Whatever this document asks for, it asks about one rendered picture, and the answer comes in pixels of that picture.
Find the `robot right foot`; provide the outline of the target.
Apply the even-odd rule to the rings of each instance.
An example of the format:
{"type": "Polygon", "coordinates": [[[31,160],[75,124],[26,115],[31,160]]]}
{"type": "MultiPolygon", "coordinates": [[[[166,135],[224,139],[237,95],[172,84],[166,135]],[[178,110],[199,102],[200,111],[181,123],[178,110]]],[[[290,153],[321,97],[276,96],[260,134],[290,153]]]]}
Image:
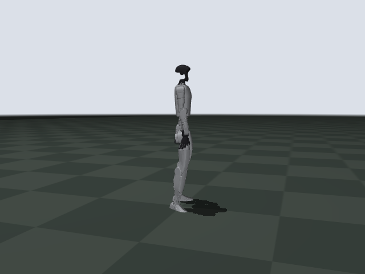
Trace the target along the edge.
{"type": "Polygon", "coordinates": [[[187,210],[185,210],[180,204],[178,205],[174,205],[174,202],[171,202],[170,204],[170,209],[173,209],[175,211],[179,211],[179,212],[187,212],[187,210]]]}

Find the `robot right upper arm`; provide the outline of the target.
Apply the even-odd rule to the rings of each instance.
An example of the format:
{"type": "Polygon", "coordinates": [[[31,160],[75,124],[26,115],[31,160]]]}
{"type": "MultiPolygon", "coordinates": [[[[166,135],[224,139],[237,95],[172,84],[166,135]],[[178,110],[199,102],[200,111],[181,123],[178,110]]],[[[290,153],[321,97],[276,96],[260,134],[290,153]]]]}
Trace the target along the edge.
{"type": "MultiPolygon", "coordinates": [[[[179,113],[180,113],[180,109],[184,107],[184,103],[185,103],[185,87],[184,86],[176,87],[176,95],[177,95],[178,109],[179,109],[179,113]]],[[[188,113],[188,109],[186,108],[186,114],[187,113],[188,113]]]]}

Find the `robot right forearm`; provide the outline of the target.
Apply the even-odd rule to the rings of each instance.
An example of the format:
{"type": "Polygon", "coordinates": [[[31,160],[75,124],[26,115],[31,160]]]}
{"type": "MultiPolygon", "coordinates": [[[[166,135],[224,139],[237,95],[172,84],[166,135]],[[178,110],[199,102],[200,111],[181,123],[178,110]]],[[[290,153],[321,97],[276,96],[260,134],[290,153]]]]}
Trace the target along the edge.
{"type": "Polygon", "coordinates": [[[180,109],[180,120],[181,120],[181,128],[182,130],[184,130],[184,135],[188,135],[189,134],[189,126],[188,126],[188,121],[187,121],[187,116],[186,116],[186,108],[181,108],[180,109]]]}

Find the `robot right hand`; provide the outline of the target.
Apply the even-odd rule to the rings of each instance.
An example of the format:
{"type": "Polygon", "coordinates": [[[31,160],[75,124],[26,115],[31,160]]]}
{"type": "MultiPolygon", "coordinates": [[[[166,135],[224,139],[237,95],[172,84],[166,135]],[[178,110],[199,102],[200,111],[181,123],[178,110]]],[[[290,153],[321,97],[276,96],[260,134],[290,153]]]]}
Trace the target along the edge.
{"type": "Polygon", "coordinates": [[[184,130],[182,130],[182,136],[183,136],[183,138],[181,140],[181,145],[180,145],[180,148],[178,148],[178,149],[183,149],[183,148],[186,147],[186,145],[187,146],[188,146],[188,144],[190,145],[190,141],[189,141],[189,138],[188,138],[189,134],[184,135],[184,130]]]}

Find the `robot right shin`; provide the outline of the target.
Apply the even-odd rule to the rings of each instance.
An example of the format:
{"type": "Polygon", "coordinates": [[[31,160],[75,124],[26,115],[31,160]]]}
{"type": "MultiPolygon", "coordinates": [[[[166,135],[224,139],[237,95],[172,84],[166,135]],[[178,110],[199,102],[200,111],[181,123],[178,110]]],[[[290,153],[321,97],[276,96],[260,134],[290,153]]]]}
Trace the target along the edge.
{"type": "Polygon", "coordinates": [[[186,180],[186,171],[181,173],[180,167],[175,168],[175,176],[173,179],[173,188],[175,189],[174,205],[180,204],[182,192],[184,190],[186,180]],[[179,202],[179,203],[178,203],[179,202]]]}

